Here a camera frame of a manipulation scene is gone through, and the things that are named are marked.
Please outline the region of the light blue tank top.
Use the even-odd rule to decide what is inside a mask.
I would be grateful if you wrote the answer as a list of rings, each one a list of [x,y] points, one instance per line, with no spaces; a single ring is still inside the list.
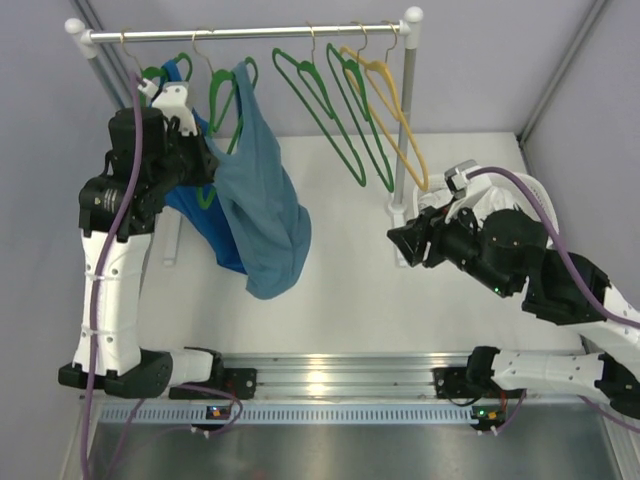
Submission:
[[[282,165],[279,142],[259,108],[246,64],[238,63],[232,73],[242,129],[232,153],[207,141],[218,159],[213,185],[247,274],[246,290],[269,300],[299,280],[312,223]]]

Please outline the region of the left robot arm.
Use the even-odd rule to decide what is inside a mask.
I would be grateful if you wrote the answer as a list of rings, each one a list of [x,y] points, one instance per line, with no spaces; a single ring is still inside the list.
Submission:
[[[73,360],[58,370],[63,386],[127,399],[155,398],[182,384],[205,397],[225,388],[218,352],[153,351],[138,340],[145,259],[165,197],[211,179],[216,165],[200,132],[183,132],[184,125],[153,107],[125,108],[108,122],[104,169],[79,193],[85,304]]]

